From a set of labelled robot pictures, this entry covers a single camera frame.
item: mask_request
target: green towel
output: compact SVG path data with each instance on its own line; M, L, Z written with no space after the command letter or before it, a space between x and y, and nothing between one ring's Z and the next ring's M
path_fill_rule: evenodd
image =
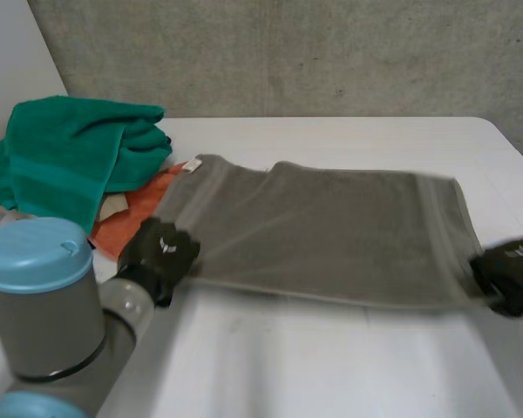
M0 141L0 205L93 227L105 192L143 186L171 153L158 106L54 96L17 104Z

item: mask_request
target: white logo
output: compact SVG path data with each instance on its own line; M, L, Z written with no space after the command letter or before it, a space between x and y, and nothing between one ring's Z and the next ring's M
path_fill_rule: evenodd
M506 256L515 259L517 257L523 257L523 246L520 246L517 250L506 251Z
M160 237L159 244L160 244L160 249L163 252L163 254L176 252L176 246L168 246L167 244L165 244L163 237Z

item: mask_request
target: towel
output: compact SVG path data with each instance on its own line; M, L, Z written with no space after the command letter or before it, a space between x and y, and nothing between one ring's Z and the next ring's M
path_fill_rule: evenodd
M128 210L96 222L89 236L92 244L106 257L117 261L126 244L139 230L141 222L153 215L166 188L181 173L183 165L158 172L140 189L126 193Z
M485 305L455 179L198 159L156 210L201 243L192 281L369 307Z
M0 142L0 205L88 233L105 192L143 186L171 152L158 106L55 96L17 104Z

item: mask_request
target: gray towel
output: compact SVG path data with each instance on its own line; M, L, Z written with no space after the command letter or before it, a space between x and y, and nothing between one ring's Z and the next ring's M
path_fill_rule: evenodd
M485 303L468 265L481 248L456 180L198 159L156 211L201 242L193 280L365 306Z

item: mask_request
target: concrete wall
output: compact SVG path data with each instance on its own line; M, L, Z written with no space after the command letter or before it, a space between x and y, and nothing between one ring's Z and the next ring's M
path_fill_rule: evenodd
M30 5L77 96L175 117L479 116L523 153L523 0Z

